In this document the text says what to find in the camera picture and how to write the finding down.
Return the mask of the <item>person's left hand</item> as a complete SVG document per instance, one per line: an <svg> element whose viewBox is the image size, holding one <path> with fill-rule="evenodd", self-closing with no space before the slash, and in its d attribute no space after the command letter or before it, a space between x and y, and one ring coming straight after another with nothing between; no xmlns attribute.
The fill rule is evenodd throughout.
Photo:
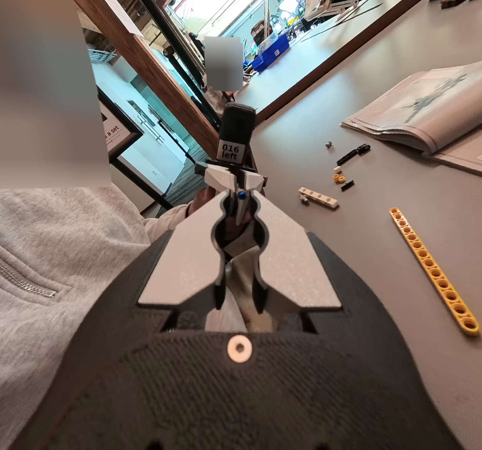
<svg viewBox="0 0 482 450"><path fill-rule="evenodd" d="M185 213L186 218L214 199L217 194L219 194L219 191L210 186L201 188L194 199L187 205Z"/></svg>

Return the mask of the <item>long black lego connector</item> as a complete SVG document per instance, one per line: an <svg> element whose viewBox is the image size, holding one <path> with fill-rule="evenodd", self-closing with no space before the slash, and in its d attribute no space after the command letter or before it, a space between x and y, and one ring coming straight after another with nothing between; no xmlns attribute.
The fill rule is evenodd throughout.
<svg viewBox="0 0 482 450"><path fill-rule="evenodd" d="M369 152L371 150L371 146L368 144L362 144L358 146L357 148L353 149L352 151L348 152L345 156L340 158L336 164L337 166L342 166L345 163L347 163L349 160L354 158L355 156L362 156L365 153Z"/></svg>

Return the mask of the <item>person's grey hoodie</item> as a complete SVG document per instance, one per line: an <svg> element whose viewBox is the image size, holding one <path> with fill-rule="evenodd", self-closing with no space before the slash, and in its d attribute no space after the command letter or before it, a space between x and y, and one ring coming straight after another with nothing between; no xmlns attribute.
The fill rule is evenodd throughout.
<svg viewBox="0 0 482 450"><path fill-rule="evenodd" d="M1 190L1 449L92 304L151 243L149 223L114 186Z"/></svg>

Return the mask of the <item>open lego instruction booklet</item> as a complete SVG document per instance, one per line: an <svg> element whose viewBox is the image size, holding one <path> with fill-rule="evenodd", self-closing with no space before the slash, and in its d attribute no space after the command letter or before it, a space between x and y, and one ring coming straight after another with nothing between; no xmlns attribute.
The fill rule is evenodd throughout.
<svg viewBox="0 0 482 450"><path fill-rule="evenodd" d="M434 154L481 126L481 62L417 72L340 126Z"/></svg>

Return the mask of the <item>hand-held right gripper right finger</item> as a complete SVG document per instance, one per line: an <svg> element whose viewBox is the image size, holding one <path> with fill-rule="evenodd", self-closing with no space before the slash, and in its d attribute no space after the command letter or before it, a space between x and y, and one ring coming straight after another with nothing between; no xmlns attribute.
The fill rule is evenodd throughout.
<svg viewBox="0 0 482 450"><path fill-rule="evenodd" d="M258 190L251 190L257 314L281 322L289 314L336 312L342 303L305 229Z"/></svg>

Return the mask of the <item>long yellow lego beam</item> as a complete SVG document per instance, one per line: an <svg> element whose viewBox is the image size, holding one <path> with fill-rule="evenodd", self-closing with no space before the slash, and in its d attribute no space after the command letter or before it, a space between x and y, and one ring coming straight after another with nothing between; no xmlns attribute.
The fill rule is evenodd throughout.
<svg viewBox="0 0 482 450"><path fill-rule="evenodd" d="M412 254L425 272L431 285L439 294L460 330L469 337L481 337L479 322L461 298L454 285L434 259L404 214L396 207L389 209L390 216L401 233Z"/></svg>

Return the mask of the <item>small blue parts bin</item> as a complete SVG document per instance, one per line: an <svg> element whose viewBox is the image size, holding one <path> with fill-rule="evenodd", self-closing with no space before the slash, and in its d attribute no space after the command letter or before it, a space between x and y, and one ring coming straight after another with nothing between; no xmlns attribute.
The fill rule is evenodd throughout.
<svg viewBox="0 0 482 450"><path fill-rule="evenodd" d="M262 73L281 55L290 48L289 40L286 33L283 33L274 41L266 50L264 50L252 62L252 68L258 73Z"/></svg>

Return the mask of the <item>grey lego axle blue pin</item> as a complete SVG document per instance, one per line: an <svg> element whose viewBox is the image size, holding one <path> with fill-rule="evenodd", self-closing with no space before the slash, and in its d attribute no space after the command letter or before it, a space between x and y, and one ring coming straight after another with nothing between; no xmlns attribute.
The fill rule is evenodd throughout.
<svg viewBox="0 0 482 450"><path fill-rule="evenodd" d="M246 189L238 188L236 190L236 213L235 224L240 227L243 224L249 223L251 220L250 214L250 193Z"/></svg>

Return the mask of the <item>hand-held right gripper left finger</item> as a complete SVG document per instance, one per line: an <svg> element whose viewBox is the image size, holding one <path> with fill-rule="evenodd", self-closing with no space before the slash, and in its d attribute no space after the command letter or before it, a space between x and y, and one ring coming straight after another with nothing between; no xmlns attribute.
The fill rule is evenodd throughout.
<svg viewBox="0 0 482 450"><path fill-rule="evenodd" d="M208 313L226 297L225 255L216 241L224 236L225 190L166 232L136 260L136 305L140 315L159 318L156 332L176 331L179 322L189 331L232 331L232 308Z"/></svg>

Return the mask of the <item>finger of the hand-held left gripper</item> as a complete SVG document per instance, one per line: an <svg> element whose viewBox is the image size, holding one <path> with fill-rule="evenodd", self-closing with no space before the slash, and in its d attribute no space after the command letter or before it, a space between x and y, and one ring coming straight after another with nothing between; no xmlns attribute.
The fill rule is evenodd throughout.
<svg viewBox="0 0 482 450"><path fill-rule="evenodd" d="M260 191L265 185L265 178L254 172L240 172L240 188L244 191Z"/></svg>
<svg viewBox="0 0 482 450"><path fill-rule="evenodd" d="M235 175L223 166L208 165L205 170L205 183L216 191L235 191Z"/></svg>

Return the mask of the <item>white lego beam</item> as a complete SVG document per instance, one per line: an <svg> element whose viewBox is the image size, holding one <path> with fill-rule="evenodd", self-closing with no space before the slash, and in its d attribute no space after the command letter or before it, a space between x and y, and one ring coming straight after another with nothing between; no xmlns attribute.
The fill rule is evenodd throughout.
<svg viewBox="0 0 482 450"><path fill-rule="evenodd" d="M339 201L335 198L331 198L329 196L323 195L316 191L307 189L305 187L298 189L299 199L303 204L308 204L310 202L315 202L325 207L329 207L331 209L336 209L339 207Z"/></svg>

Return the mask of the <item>flat instruction page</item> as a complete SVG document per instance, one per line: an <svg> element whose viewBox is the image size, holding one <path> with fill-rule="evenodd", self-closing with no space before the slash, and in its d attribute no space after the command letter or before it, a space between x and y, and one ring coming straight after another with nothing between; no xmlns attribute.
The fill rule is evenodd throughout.
<svg viewBox="0 0 482 450"><path fill-rule="evenodd" d="M456 169L481 176L481 128L460 137L431 157Z"/></svg>

